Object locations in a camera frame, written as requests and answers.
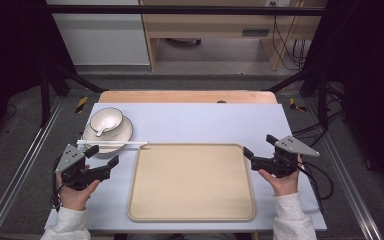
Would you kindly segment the white cabinet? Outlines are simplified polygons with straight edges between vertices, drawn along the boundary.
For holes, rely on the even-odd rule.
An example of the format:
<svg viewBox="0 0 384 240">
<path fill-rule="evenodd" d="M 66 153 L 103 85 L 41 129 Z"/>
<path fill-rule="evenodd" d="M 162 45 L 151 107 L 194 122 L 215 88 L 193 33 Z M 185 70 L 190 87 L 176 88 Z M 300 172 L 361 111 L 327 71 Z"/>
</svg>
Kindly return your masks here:
<svg viewBox="0 0 384 240">
<path fill-rule="evenodd" d="M 54 14 L 73 63 L 83 65 L 148 65 L 140 14 Z"/>
</svg>

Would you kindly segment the aluminium floor rail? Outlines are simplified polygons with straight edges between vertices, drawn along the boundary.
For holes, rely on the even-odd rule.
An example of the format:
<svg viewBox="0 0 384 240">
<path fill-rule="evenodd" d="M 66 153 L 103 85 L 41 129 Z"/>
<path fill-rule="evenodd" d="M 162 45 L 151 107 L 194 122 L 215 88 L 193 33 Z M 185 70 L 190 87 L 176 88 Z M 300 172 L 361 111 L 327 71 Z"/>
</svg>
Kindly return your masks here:
<svg viewBox="0 0 384 240">
<path fill-rule="evenodd" d="M 338 220 L 342 232 L 354 227 L 359 229 L 362 240 L 383 240 L 358 186 L 366 167 L 348 124 L 343 122 L 342 107 L 337 100 L 329 100 L 324 109 L 328 129 L 318 127 L 321 138 L 314 141 L 322 152 L 317 164 L 326 168 L 334 183 L 333 195 L 324 205 L 324 216 L 327 220 Z"/>
<path fill-rule="evenodd" d="M 55 102 L 51 108 L 50 116 L 45 123 L 39 128 L 34 140 L 30 144 L 23 160 L 17 168 L 14 176 L 12 177 L 9 185 L 7 186 L 3 196 L 0 199 L 0 228 L 11 209 L 17 195 L 19 194 L 30 169 L 35 163 L 37 156 L 42 149 L 42 146 L 54 125 L 55 120 L 60 113 L 61 106 L 65 99 L 63 97 L 56 97 Z"/>
</svg>

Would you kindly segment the white ceramic spoon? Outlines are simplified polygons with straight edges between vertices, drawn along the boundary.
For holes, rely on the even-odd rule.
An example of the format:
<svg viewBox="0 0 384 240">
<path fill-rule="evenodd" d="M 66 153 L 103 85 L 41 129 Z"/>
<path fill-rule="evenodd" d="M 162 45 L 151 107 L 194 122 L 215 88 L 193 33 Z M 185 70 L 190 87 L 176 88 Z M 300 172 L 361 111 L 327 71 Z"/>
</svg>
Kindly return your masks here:
<svg viewBox="0 0 384 240">
<path fill-rule="evenodd" d="M 112 120 L 106 120 L 99 125 L 96 130 L 96 136 L 100 137 L 105 131 L 111 130 L 115 126 L 115 122 Z"/>
</svg>

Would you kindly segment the black horizontal frame bar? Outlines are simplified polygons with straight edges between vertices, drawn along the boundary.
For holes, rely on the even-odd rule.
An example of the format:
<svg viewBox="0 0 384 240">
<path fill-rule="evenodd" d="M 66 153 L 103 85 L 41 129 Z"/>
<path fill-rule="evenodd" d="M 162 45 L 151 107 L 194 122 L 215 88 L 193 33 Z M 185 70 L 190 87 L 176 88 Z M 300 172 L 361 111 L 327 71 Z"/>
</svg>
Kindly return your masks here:
<svg viewBox="0 0 384 240">
<path fill-rule="evenodd" d="M 47 5 L 51 13 L 322 16 L 322 7 Z"/>
</svg>

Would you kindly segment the black curtain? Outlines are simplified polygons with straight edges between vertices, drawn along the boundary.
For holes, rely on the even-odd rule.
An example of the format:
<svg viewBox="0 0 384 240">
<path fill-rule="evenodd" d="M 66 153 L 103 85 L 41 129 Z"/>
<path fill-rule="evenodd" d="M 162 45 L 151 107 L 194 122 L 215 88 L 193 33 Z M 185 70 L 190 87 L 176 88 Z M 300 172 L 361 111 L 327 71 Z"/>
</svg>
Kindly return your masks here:
<svg viewBox="0 0 384 240">
<path fill-rule="evenodd" d="M 40 84 L 45 74 L 60 95 L 69 92 L 61 67 L 74 64 L 46 0 L 0 0 L 0 122 L 9 99 Z"/>
<path fill-rule="evenodd" d="M 344 86 L 344 109 L 374 167 L 384 175 L 384 0 L 327 0 L 307 65 Z"/>
</svg>

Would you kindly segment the white plate with dark rim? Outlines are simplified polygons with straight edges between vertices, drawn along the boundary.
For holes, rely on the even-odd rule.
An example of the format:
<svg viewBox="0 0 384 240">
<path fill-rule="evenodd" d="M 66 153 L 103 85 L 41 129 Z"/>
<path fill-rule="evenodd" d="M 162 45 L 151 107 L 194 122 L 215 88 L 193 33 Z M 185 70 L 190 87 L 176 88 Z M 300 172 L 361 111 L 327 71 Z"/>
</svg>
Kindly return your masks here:
<svg viewBox="0 0 384 240">
<path fill-rule="evenodd" d="M 116 129 L 103 132 L 101 136 L 97 136 L 96 132 L 88 124 L 83 132 L 82 140 L 87 141 L 129 141 L 133 135 L 133 125 L 129 118 L 124 117 L 121 125 Z M 123 144 L 100 144 L 99 154 L 111 154 L 121 150 Z"/>
</svg>

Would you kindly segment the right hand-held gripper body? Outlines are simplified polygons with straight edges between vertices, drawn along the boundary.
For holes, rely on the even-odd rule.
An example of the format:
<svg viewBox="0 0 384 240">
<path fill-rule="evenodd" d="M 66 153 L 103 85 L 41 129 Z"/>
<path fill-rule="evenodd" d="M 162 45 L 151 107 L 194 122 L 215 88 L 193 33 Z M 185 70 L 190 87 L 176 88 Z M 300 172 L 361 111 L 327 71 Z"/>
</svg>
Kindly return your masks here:
<svg viewBox="0 0 384 240">
<path fill-rule="evenodd" d="M 272 158 L 259 157 L 254 154 L 251 169 L 264 169 L 276 178 L 288 176 L 298 169 L 298 156 L 319 157 L 320 153 L 293 136 L 278 139 Z"/>
</svg>

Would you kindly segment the beige rectangular tray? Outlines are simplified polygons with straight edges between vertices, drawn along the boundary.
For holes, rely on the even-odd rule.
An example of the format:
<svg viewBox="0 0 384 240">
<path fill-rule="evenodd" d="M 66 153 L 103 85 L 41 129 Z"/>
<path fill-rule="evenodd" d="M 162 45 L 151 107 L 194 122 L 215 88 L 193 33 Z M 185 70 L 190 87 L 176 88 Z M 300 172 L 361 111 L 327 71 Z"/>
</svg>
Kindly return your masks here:
<svg viewBox="0 0 384 240">
<path fill-rule="evenodd" d="M 139 148 L 128 215 L 137 222 L 243 222 L 255 215 L 243 147 L 147 144 Z"/>
</svg>

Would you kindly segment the white bowl with dark rim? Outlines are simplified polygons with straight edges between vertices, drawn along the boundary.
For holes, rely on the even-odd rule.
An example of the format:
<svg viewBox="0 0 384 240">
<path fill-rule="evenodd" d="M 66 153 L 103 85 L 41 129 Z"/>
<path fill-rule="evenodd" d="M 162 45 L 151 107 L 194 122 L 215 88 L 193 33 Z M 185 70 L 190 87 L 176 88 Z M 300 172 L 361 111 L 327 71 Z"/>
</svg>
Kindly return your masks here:
<svg viewBox="0 0 384 240">
<path fill-rule="evenodd" d="M 107 130 L 105 132 L 115 130 L 121 125 L 123 121 L 123 113 L 119 109 L 111 107 L 101 109 L 91 117 L 90 126 L 96 132 L 96 130 L 99 128 L 99 125 L 106 120 L 114 121 L 115 126 L 111 130 Z"/>
</svg>

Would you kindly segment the white chopstick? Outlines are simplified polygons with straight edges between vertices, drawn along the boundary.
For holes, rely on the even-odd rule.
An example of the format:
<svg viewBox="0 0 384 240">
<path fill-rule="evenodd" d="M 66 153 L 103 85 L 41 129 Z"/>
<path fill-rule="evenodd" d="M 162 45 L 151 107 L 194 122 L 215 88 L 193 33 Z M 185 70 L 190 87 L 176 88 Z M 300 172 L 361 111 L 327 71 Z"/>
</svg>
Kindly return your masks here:
<svg viewBox="0 0 384 240">
<path fill-rule="evenodd" d="M 96 141 L 96 140 L 77 140 L 76 144 L 83 145 L 144 145 L 143 141 Z"/>
</svg>

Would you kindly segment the black metal stand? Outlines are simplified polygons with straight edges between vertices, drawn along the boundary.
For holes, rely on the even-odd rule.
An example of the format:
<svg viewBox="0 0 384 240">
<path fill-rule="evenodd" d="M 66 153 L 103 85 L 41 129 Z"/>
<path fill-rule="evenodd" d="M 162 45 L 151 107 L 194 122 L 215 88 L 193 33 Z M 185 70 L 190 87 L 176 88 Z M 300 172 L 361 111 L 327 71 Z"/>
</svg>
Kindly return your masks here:
<svg viewBox="0 0 384 240">
<path fill-rule="evenodd" d="M 329 125 L 326 100 L 328 80 L 327 73 L 320 66 L 310 65 L 309 67 L 304 67 L 298 73 L 268 88 L 268 91 L 277 93 L 299 80 L 303 81 L 299 89 L 301 97 L 312 97 L 314 93 L 317 93 L 317 119 L 321 127 L 327 130 Z"/>
<path fill-rule="evenodd" d="M 41 127 L 44 127 L 51 118 L 49 87 L 52 87 L 58 96 L 66 96 L 70 92 L 70 87 L 66 83 L 67 79 L 73 80 L 95 93 L 105 92 L 104 88 L 89 82 L 88 80 L 80 77 L 76 72 L 69 71 L 62 66 L 45 67 L 40 72 L 42 108 Z"/>
</svg>

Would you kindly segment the yellow black tape strip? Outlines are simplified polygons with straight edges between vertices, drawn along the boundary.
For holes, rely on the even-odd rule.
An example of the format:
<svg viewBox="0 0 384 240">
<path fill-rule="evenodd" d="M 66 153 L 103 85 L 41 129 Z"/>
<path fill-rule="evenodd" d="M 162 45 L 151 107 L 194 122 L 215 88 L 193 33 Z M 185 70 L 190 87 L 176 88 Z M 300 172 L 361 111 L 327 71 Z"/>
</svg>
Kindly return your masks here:
<svg viewBox="0 0 384 240">
<path fill-rule="evenodd" d="M 296 104 L 296 101 L 294 98 L 289 98 L 289 107 L 290 107 L 290 109 L 300 111 L 300 112 L 307 112 L 308 111 L 306 107 L 298 106 Z"/>
<path fill-rule="evenodd" d="M 75 110 L 75 113 L 81 113 L 82 112 L 87 100 L 88 100 L 88 97 L 86 97 L 86 96 L 82 97 L 79 100 L 78 105 L 77 105 L 76 110 Z"/>
</svg>

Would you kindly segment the person's right hand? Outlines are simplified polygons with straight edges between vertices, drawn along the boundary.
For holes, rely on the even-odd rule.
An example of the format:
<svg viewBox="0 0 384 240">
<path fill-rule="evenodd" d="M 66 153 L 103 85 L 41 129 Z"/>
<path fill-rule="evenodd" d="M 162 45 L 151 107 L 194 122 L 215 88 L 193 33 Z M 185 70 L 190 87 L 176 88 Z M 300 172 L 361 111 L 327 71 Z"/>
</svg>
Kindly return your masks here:
<svg viewBox="0 0 384 240">
<path fill-rule="evenodd" d="M 264 169 L 260 169 L 258 173 L 271 185 L 274 195 L 277 197 L 295 194 L 298 192 L 298 170 L 282 178 L 276 178 Z"/>
</svg>

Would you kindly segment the wooden table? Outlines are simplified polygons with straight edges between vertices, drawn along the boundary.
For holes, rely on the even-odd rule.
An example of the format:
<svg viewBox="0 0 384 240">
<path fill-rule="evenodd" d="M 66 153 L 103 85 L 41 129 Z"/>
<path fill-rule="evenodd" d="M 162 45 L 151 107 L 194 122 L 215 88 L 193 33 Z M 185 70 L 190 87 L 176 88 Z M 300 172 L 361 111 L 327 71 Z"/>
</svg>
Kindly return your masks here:
<svg viewBox="0 0 384 240">
<path fill-rule="evenodd" d="M 276 104 L 272 92 L 248 90 L 120 90 L 105 91 L 99 103 L 246 103 Z"/>
</svg>

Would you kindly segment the person's left hand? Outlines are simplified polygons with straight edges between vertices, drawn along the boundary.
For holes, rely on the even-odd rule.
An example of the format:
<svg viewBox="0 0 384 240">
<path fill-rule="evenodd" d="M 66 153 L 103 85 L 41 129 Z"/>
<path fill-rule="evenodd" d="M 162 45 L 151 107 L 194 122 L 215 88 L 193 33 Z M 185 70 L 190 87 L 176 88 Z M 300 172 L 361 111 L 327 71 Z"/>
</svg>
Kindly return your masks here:
<svg viewBox="0 0 384 240">
<path fill-rule="evenodd" d="M 56 182 L 59 188 L 61 206 L 75 211 L 84 211 L 86 203 L 100 184 L 99 180 L 94 180 L 84 190 L 77 191 L 63 184 L 61 174 L 56 175 Z"/>
</svg>

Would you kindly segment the light wooden desk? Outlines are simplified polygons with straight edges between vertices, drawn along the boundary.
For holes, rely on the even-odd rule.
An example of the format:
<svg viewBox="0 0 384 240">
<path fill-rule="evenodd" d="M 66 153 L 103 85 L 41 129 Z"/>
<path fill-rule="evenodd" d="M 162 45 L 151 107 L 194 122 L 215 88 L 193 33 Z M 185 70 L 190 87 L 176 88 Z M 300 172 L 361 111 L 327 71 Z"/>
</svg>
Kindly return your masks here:
<svg viewBox="0 0 384 240">
<path fill-rule="evenodd" d="M 328 0 L 138 0 L 145 5 L 298 7 L 322 8 Z M 158 41 L 164 38 L 254 38 L 258 39 L 273 70 L 277 70 L 294 40 L 313 39 L 320 22 L 318 16 L 258 15 L 171 15 L 144 14 L 150 59 L 156 60 Z"/>
</svg>

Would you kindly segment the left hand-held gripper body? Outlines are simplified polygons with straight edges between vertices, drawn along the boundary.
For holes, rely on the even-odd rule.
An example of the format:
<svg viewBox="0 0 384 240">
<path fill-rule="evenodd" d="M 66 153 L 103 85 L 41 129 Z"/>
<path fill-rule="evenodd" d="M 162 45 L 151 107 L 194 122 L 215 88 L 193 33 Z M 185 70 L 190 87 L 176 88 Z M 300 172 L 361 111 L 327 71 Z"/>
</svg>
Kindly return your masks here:
<svg viewBox="0 0 384 240">
<path fill-rule="evenodd" d="M 61 174 L 63 184 L 74 189 L 84 190 L 94 180 L 104 181 L 110 178 L 111 169 L 106 165 L 90 169 L 86 167 L 84 152 L 68 144 L 56 166 L 55 173 Z"/>
</svg>

